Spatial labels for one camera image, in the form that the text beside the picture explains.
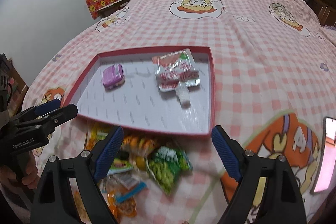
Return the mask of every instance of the finger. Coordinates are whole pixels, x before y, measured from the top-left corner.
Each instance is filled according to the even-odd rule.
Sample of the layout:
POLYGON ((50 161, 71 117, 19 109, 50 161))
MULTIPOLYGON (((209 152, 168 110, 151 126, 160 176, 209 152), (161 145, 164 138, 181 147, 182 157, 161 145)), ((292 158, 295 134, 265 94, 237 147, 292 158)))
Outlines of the finger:
POLYGON ((30 173, 33 172, 33 170, 36 168, 36 161, 33 153, 29 153, 29 161, 26 166, 26 173, 29 175, 30 173))
POLYGON ((7 179, 16 179, 16 174, 6 165, 0 167, 0 176, 7 179))
POLYGON ((39 184, 39 181, 40 181, 40 177, 36 176, 35 180, 32 183, 28 184, 27 187, 29 189, 36 189, 37 185, 39 184))
POLYGON ((28 184, 32 183, 35 180, 36 176, 37 176, 37 172, 38 172, 37 168, 34 167, 33 171, 29 175, 25 176, 22 179, 22 184, 23 185, 28 185, 28 184))

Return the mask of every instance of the human hand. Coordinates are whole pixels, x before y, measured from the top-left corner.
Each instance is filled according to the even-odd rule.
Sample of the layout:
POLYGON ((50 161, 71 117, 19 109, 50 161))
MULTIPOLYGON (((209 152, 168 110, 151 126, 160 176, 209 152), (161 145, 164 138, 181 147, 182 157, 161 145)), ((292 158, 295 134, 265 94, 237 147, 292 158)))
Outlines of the human hand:
MULTIPOLYGON (((26 166, 26 176, 22 178, 22 184, 26 185, 29 189, 35 189, 40 180, 37 175, 37 167, 33 153, 29 152, 29 161, 26 166)), ((15 188, 11 185, 9 180, 16 180, 16 174, 7 166, 0 167, 0 182, 5 185, 12 192, 16 193, 15 188)))

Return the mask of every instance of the pink and white gingham fabric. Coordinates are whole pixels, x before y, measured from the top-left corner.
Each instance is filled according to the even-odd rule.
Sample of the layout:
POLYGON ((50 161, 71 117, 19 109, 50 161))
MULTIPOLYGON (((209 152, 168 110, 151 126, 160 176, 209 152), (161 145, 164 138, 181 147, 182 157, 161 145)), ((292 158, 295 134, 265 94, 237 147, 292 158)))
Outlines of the pink and white gingham fabric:
MULTIPOLYGON (((132 0, 127 20, 107 28, 88 28, 51 60, 31 85, 24 109, 41 102, 49 88, 65 97, 90 60, 100 52, 162 45, 209 46, 214 58, 215 123, 246 144, 252 133, 281 110, 295 111, 322 141, 322 120, 336 117, 336 35, 322 28, 302 0, 221 0, 217 18, 180 18, 169 11, 175 0, 132 0), (275 18, 271 4, 281 4, 309 30, 308 37, 275 18)), ((74 157, 82 149, 87 123, 79 118, 61 126, 41 156, 41 172, 51 154, 74 157)), ((219 182, 223 165, 210 140, 181 139, 194 172, 182 177, 177 192, 166 197, 153 183, 137 196, 138 216, 122 223, 216 223, 226 208, 219 182)), ((308 220, 327 193, 305 200, 308 220)))

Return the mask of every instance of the bed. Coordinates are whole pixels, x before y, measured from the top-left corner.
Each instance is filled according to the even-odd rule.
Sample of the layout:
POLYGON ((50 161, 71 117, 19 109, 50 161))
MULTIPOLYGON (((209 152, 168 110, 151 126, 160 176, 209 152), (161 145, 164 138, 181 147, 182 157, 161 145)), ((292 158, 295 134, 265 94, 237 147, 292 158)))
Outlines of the bed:
MULTIPOLYGON (((302 0, 131 0, 60 50, 31 85, 23 108, 54 98, 66 103, 98 53, 208 46, 214 59, 215 124, 261 156, 305 155, 292 168, 309 221, 328 194, 311 194, 316 176, 311 166, 320 162, 322 120, 336 116, 335 42, 336 32, 321 27, 302 0), (280 123, 277 130, 267 135, 265 129, 275 122, 280 123)), ((80 118, 57 128, 50 143, 34 151, 39 172, 50 155, 63 159, 82 151, 87 131, 87 121, 80 118)), ((183 177, 170 197, 149 182, 136 197, 137 217, 123 218, 122 223, 217 223, 235 186, 210 139, 180 137, 179 142, 194 165, 192 175, 183 177)))

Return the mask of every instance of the pile of snacks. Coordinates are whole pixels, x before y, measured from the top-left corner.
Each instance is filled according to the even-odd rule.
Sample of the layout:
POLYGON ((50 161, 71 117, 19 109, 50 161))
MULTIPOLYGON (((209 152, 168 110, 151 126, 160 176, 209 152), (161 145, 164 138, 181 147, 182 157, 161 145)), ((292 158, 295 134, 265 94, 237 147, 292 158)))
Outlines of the pile of snacks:
MULTIPOLYGON (((96 122, 87 136, 85 149, 91 150, 109 130, 110 126, 96 122)), ((108 206, 120 222, 123 216, 137 215, 134 195, 146 187, 143 179, 151 177, 166 195, 170 195, 180 174, 185 171, 192 171, 192 165, 176 142, 130 134, 125 136, 107 177, 98 186, 107 194, 108 206)), ((77 208, 83 211, 81 218, 86 220, 79 193, 75 196, 77 208)))

